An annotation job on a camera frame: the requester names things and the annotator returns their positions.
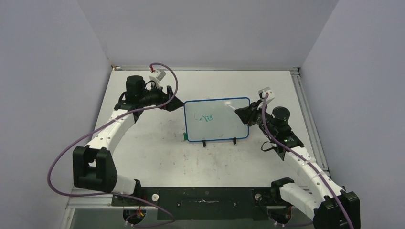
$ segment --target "white table surface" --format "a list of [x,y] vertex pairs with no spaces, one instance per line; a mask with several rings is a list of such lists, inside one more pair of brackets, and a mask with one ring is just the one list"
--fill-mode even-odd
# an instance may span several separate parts
[[[179,80],[177,97],[184,101],[230,97],[259,99],[258,90],[270,86],[276,98],[268,106],[284,106],[291,112],[290,125],[313,156],[309,136],[289,71],[175,71]],[[149,80],[148,71],[113,71],[103,99],[96,127],[111,115],[119,96],[126,90],[130,75]],[[167,71],[162,86],[171,85]],[[139,179],[144,187],[268,187],[271,182],[290,177],[302,180],[274,151],[262,152],[267,138],[255,125],[247,139],[202,143],[184,141],[183,109],[167,112],[145,111],[114,151],[119,174]]]

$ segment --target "gray wall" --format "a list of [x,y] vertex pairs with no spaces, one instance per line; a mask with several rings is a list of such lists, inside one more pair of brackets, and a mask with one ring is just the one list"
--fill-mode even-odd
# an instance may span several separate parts
[[404,228],[405,1],[340,0],[301,69],[332,178],[362,228]]
[[338,0],[78,0],[114,65],[299,67]]
[[[67,198],[46,174],[94,127],[111,67],[75,0],[3,0],[0,69],[0,228],[59,228]],[[53,173],[67,192],[71,160]]]

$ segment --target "gray floor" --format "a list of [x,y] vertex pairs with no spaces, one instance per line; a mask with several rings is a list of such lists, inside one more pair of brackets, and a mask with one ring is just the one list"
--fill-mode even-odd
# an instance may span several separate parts
[[[148,217],[140,225],[156,223],[157,210],[148,210]],[[290,223],[304,223],[309,219],[299,212],[293,211],[293,218]],[[70,229],[127,229],[124,227],[121,209],[77,209]],[[269,221],[253,221],[251,219],[237,220],[180,220],[169,225],[160,226],[160,229],[272,229],[274,227]],[[299,227],[300,229],[313,229],[314,227]]]

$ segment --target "blue whiteboard frame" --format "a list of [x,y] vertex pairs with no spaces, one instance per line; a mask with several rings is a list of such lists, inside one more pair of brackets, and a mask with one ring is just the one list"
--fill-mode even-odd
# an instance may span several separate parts
[[[250,105],[250,99],[248,97],[235,97],[235,98],[222,98],[222,99],[200,99],[200,100],[188,100],[188,101],[184,102],[183,111],[184,111],[184,122],[186,124],[187,141],[189,141],[189,142],[202,142],[203,140],[195,140],[195,141],[190,141],[189,140],[189,134],[188,134],[189,132],[187,131],[187,119],[186,119],[186,103],[189,103],[189,102],[203,102],[203,101],[215,101],[215,100],[233,100],[233,99],[247,99],[249,101],[249,105]],[[238,137],[236,139],[245,139],[245,138],[249,137],[249,132],[250,132],[250,127],[247,126],[247,135],[246,135],[246,137]],[[205,140],[205,141],[209,142],[209,141],[226,141],[226,140],[233,140],[233,138],[210,139],[210,140]]]

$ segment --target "purple hose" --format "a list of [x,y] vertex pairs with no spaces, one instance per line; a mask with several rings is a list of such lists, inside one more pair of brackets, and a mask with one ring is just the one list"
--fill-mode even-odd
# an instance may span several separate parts
[[[266,104],[266,100],[268,98],[268,94],[266,93],[266,96],[263,99],[263,104]],[[294,154],[295,156],[297,156],[299,159],[303,160],[304,162],[307,161],[304,157],[302,157],[300,154],[298,154],[297,152],[295,152],[294,150],[290,149],[288,146],[282,144],[281,142],[277,141],[277,139],[274,138],[274,136],[270,133],[270,131],[268,130],[268,127],[266,125],[266,118],[265,118],[265,113],[266,113],[266,106],[263,105],[262,107],[262,121],[263,121],[263,126],[265,127],[266,133],[269,135],[269,137],[271,138],[271,140],[273,140],[277,145],[283,147],[285,150],[291,152],[292,154]],[[317,170],[317,168],[311,163],[309,162],[308,165],[318,174],[320,173],[319,170]],[[347,220],[347,223],[349,224],[350,229],[354,229],[354,226],[352,224],[352,221],[350,220],[349,215],[347,214],[346,210],[343,207],[343,204],[341,203],[341,201],[339,200],[339,198],[336,196],[336,194],[333,192],[332,187],[330,187],[330,185],[328,184],[328,182],[325,180],[325,178],[323,177],[323,175],[319,176],[320,179],[322,180],[322,182],[325,184],[325,186],[328,188],[329,192],[333,195],[333,198],[335,199],[336,203],[339,205],[339,207],[342,210],[342,213],[344,215],[344,217]]]
[[[170,103],[170,101],[172,101],[173,98],[176,96],[177,90],[178,90],[178,88],[179,88],[179,82],[177,81],[177,76],[176,76],[176,74],[173,72],[173,70],[172,70],[171,68],[169,68],[168,66],[166,66],[166,65],[164,65],[164,64],[162,64],[162,63],[152,63],[151,65],[149,65],[149,67],[151,67],[151,66],[153,66],[153,65],[160,65],[160,66],[163,66],[163,67],[167,68],[167,70],[169,70],[169,72],[170,72],[171,74],[173,74],[174,80],[176,81],[176,89],[174,90],[173,96],[170,97],[168,101],[166,101],[166,102],[164,102],[164,103],[162,103],[162,104],[160,104],[160,105],[153,106],[153,107],[140,108],[140,109],[135,109],[135,110],[132,110],[132,111],[128,111],[128,112],[126,112],[126,113],[124,113],[124,114],[122,114],[122,115],[119,115],[116,119],[120,119],[120,118],[122,118],[122,117],[124,117],[124,116],[127,116],[127,115],[129,115],[129,114],[132,114],[132,113],[135,113],[135,112],[138,112],[138,111],[145,111],[145,110],[151,110],[151,109],[156,109],[156,108],[159,108],[159,107],[163,107],[163,106],[167,105],[168,103]],[[56,163],[59,161],[59,159],[61,159],[61,157],[62,157],[70,148],[72,148],[73,146],[75,146],[77,143],[79,143],[79,142],[82,141],[83,139],[85,139],[85,138],[87,138],[87,137],[90,137],[91,135],[97,133],[97,132],[100,131],[100,130],[105,129],[107,126],[111,125],[113,122],[115,122],[115,120],[111,120],[111,121],[107,122],[106,124],[102,125],[101,127],[95,129],[94,131],[92,131],[92,132],[90,132],[90,133],[88,133],[88,134],[86,134],[86,135],[81,136],[79,139],[77,139],[76,141],[74,141],[73,143],[71,143],[66,149],[64,149],[64,150],[56,157],[56,159],[53,161],[53,163],[51,164],[51,167],[50,167],[49,170],[48,170],[48,176],[47,176],[48,186],[52,189],[52,191],[56,192],[56,193],[59,194],[59,195],[66,196],[66,197],[88,197],[88,196],[98,196],[98,195],[108,194],[108,193],[106,193],[106,192],[98,192],[98,193],[91,193],[91,194],[70,194],[70,193],[61,192],[61,191],[57,190],[57,189],[53,186],[53,184],[52,184],[52,182],[51,182],[51,173],[52,173],[52,170],[53,170],[53,168],[55,167]],[[146,204],[148,204],[148,205],[150,205],[150,206],[156,207],[156,208],[162,210],[163,212],[165,212],[166,214],[168,214],[170,217],[173,218],[173,221],[168,221],[168,222],[159,223],[159,224],[153,224],[153,225],[151,225],[152,227],[154,227],[154,226],[159,226],[159,225],[163,225],[163,224],[168,224],[168,223],[171,223],[171,222],[174,222],[174,221],[175,221],[174,216],[173,216],[171,213],[169,213],[167,210],[165,210],[165,209],[163,209],[163,208],[161,208],[161,207],[159,207],[159,206],[157,206],[157,205],[154,205],[154,204],[152,204],[152,203],[150,203],[150,202],[147,202],[146,200],[142,200],[142,199],[140,199],[140,198],[133,197],[133,196],[130,196],[130,195],[124,195],[124,194],[120,194],[120,195],[122,195],[122,196],[124,196],[124,197],[128,197],[128,198],[132,198],[132,199],[135,199],[135,200],[137,200],[137,201],[144,202],[144,203],[146,203]]]

